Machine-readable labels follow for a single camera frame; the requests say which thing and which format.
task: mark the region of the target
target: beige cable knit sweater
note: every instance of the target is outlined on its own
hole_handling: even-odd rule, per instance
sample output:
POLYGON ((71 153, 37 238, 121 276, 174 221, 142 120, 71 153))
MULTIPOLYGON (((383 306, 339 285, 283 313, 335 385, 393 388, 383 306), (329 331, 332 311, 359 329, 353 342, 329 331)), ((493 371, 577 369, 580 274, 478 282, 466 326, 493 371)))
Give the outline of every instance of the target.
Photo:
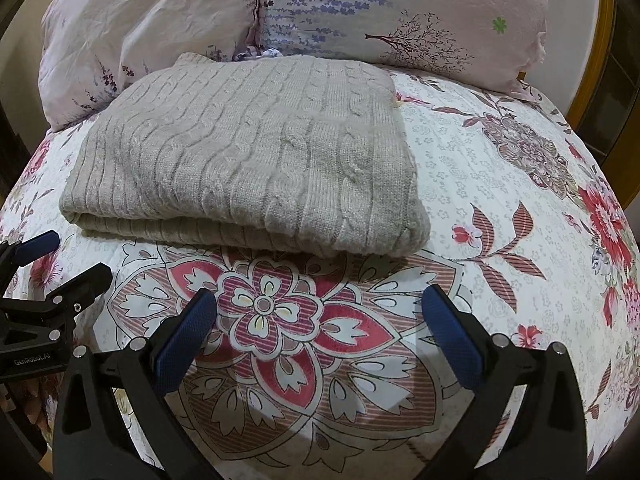
POLYGON ((161 242, 410 254, 429 221, 394 104, 362 62, 183 54, 100 114, 60 209, 161 242))

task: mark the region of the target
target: blue gripper pad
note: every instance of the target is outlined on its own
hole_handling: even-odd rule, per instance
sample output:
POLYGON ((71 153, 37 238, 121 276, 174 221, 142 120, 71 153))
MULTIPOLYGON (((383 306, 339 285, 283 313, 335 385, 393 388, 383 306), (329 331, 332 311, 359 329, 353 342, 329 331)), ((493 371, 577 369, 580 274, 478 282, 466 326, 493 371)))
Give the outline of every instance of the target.
POLYGON ((173 329, 153 362, 154 390, 158 395, 163 397, 180 387, 204 338, 211 332, 217 313, 215 295, 201 288, 180 316, 169 318, 158 327, 159 336, 162 329, 173 329))
POLYGON ((467 390, 478 391, 482 383, 482 356, 452 312, 456 306, 435 286, 428 286, 422 294, 422 317, 436 343, 467 390))
POLYGON ((38 258, 52 253, 58 247, 60 247, 60 237, 58 233, 48 231, 18 245, 15 248, 12 262, 18 267, 24 267, 38 258))

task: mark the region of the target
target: white floral bedsheet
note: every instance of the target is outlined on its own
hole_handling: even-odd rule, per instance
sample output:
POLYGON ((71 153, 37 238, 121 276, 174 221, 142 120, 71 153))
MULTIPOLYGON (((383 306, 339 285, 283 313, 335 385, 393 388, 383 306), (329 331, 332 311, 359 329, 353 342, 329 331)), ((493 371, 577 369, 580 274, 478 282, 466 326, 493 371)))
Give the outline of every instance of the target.
MULTIPOLYGON (((55 254, 20 270, 9 294, 41 298, 97 262, 111 266, 112 289, 76 333, 104 351, 151 334, 206 286, 218 297, 217 327, 168 399, 223 476, 403 480, 471 399, 416 305, 439 283, 490 333, 532 348, 567 345, 595 464, 640 402, 638 247, 618 201, 533 88, 537 100, 523 104, 426 73, 390 73, 432 222, 414 256, 319 260, 84 234, 62 218, 58 198, 87 120, 49 134, 6 200, 2 239, 51 228, 62 238, 55 254)), ((59 378, 45 382, 53 416, 59 378)), ((498 454, 521 396, 485 460, 498 454)), ((155 461, 122 392, 118 403, 155 461)))

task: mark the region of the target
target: screw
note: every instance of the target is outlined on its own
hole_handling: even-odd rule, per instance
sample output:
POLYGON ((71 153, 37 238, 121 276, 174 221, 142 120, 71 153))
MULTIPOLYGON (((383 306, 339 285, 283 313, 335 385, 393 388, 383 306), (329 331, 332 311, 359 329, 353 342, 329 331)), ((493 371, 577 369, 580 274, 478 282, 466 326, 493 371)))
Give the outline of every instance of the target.
POLYGON ((80 345, 74 348, 74 357, 82 357, 86 354, 86 346, 80 345))
POLYGON ((509 338, 504 334, 492 335, 491 341, 493 341, 494 345, 496 345, 498 348, 507 348, 507 346, 509 346, 509 343, 511 342, 509 341, 509 338))
POLYGON ((556 341, 554 343, 551 343, 551 348, 553 349, 553 351, 558 354, 558 355, 564 355, 566 354, 566 346, 564 346, 561 342, 556 341))
POLYGON ((137 337, 129 343, 129 348, 135 352, 142 350, 146 346, 146 339, 143 337, 137 337))

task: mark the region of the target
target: mattress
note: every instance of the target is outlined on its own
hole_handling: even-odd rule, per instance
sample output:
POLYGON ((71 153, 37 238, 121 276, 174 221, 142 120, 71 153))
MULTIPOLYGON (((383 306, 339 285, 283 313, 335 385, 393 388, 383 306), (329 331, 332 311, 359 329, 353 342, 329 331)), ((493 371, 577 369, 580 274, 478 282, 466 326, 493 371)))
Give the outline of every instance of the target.
MULTIPOLYGON (((78 317, 74 339, 109 351, 149 336, 209 288, 216 327, 167 401, 225 478, 403 480, 472 399, 420 314, 421 292, 438 283, 490 333, 568 347, 594 465, 640 402, 638 247, 620 204, 531 86, 523 83, 532 102, 520 102, 425 72, 389 73, 432 224, 413 256, 321 260, 82 232, 58 200, 94 116, 47 135, 2 208, 2 240, 49 229, 62 239, 8 294, 41 299, 107 264, 111 290, 78 317)), ((52 428, 60 377, 42 383, 52 428)), ((498 456, 522 394, 514 389, 483 462, 498 456)), ((126 394, 116 398, 141 456, 159 465, 126 394)))

